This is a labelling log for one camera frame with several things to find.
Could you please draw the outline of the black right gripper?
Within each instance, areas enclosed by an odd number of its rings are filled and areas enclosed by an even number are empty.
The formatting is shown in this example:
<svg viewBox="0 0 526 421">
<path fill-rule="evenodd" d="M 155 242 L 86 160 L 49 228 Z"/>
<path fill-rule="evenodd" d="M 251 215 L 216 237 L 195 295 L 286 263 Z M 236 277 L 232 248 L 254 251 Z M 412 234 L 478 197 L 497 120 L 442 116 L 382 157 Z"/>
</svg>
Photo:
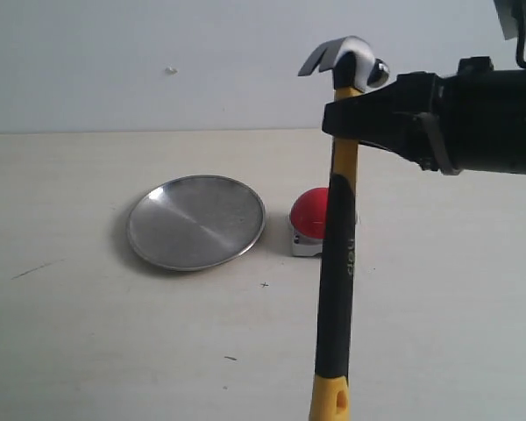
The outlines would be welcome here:
<svg viewBox="0 0 526 421">
<path fill-rule="evenodd" d="M 398 75 L 396 82 L 373 92 L 327 103 L 322 131 L 336 138 L 357 139 L 365 146 L 389 152 L 403 150 L 403 115 L 418 121 L 429 141 L 431 156 L 443 175 L 454 175 L 437 100 L 444 82 L 434 73 Z"/>
</svg>

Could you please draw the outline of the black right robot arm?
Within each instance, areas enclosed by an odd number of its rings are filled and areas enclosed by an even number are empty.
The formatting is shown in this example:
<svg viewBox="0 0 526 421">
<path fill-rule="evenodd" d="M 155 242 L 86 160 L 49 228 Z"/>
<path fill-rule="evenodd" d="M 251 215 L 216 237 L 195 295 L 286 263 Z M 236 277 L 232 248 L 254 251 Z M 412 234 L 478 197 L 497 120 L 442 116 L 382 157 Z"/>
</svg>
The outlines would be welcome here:
<svg viewBox="0 0 526 421">
<path fill-rule="evenodd" d="M 328 103 L 322 129 L 444 175 L 526 175 L 526 68 L 496 70 L 478 56 L 446 77 L 400 74 L 382 89 Z"/>
</svg>

